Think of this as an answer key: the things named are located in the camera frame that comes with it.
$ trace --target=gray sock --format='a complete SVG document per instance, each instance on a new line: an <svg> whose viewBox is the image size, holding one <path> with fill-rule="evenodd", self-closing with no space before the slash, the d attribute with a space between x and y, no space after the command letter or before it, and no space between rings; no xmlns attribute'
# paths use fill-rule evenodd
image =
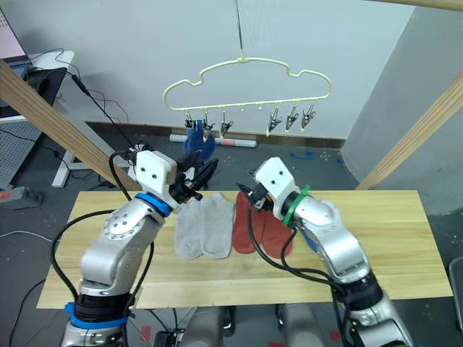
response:
<svg viewBox="0 0 463 347"><path fill-rule="evenodd" d="M201 203L190 199L177 215L175 252L185 260L199 257L201 252L201 225L203 223Z"/></svg>
<svg viewBox="0 0 463 347"><path fill-rule="evenodd" d="M227 258L232 249L234 203L218 192L202 202L201 212L201 251L212 259Z"/></svg>

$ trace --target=wooden table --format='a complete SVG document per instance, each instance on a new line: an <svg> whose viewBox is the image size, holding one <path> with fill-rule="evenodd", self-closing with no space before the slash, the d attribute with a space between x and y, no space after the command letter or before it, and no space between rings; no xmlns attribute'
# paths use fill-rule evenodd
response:
<svg viewBox="0 0 463 347"><path fill-rule="evenodd" d="M203 192L205 196L213 192ZM237 192L223 192L234 201ZM316 197L336 204L346 227L362 243L381 286L392 299L451 296L428 219L416 191L320 191ZM71 218L119 208L121 192L81 192ZM57 252L63 271L78 286L80 258L101 232L105 215L76 224L65 233ZM155 256L143 283L138 308L196 307L284 302L330 301L327 286L271 267L256 253L234 250L225 260L201 256L180 259L174 250L175 216L155 240ZM304 239L294 240L288 263L323 269ZM50 269L38 308L62 308L70 292Z"/></svg>

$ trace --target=computer screen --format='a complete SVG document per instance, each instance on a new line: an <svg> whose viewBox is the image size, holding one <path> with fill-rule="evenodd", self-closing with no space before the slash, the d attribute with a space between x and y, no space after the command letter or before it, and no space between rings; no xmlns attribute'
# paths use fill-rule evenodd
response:
<svg viewBox="0 0 463 347"><path fill-rule="evenodd" d="M0 9L0 59L6 62L27 59L24 49Z"/></svg>

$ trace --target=hanging wire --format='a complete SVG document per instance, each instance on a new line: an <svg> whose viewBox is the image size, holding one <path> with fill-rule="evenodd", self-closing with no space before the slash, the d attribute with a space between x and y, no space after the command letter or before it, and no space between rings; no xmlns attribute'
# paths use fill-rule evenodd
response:
<svg viewBox="0 0 463 347"><path fill-rule="evenodd" d="M238 26L238 37L239 37L239 48L241 49L241 59L245 60L245 50L243 49L243 37L241 34L241 19L239 18L238 0L234 0L235 11L237 14L237 26Z"/></svg>

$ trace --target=gray floor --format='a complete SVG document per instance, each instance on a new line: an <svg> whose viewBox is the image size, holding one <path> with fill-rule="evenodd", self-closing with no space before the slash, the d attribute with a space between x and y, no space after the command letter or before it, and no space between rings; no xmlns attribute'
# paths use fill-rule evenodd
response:
<svg viewBox="0 0 463 347"><path fill-rule="evenodd" d="M113 134L102 134L115 149L125 149L125 143ZM162 137L134 137L148 140L154 148L178 158L179 144L168 142ZM47 137L40 143L59 148ZM306 150L313 152L312 160L306 159ZM310 184L313 189L352 189L357 182L342 164L337 150L306 149L303 147L282 147L259 145L256 149L219 147L216 156L220 165L211 180L210 189L233 190L235 183L251 184L247 171L256 168L266 158L279 156L294 174L300 185ZM15 185L26 185L45 192L46 198L40 208L5 211L0 209L1 234L15 230L38 232L53 237L69 217L77 193L98 184L98 175L86 180L69 178L62 189L51 188L59 161L49 151L35 146L14 180ZM84 176L86 172L77 172ZM444 265L457 255L463 255L463 216L461 211L445 215L430 216L429 221L435 235ZM49 243L32 236L14 235L0 239L0 278L2 279L0 299L0 346L8 346L9 332L14 317L25 293L39 280L46 277L49 269ZM25 303L25 308L14 336L16 346L58 346L67 316L61 310L37 310L41 286L34 290ZM396 308L407 324L417 346L463 346L461 333L456 329L456 315L452 298L401 300ZM326 334L327 346L340 346L335 342L335 323L331 305L314 304L313 309ZM168 327L174 326L170 309L156 310ZM136 310L136 318L129 324L130 345L152 346L156 331L161 326L149 312ZM179 309L179 326L185 327L192 310ZM151 339L140 338L143 327L151 328ZM234 346L281 346L283 336L277 329L272 305L246 306L237 309L237 330L225 341L227 347Z"/></svg>

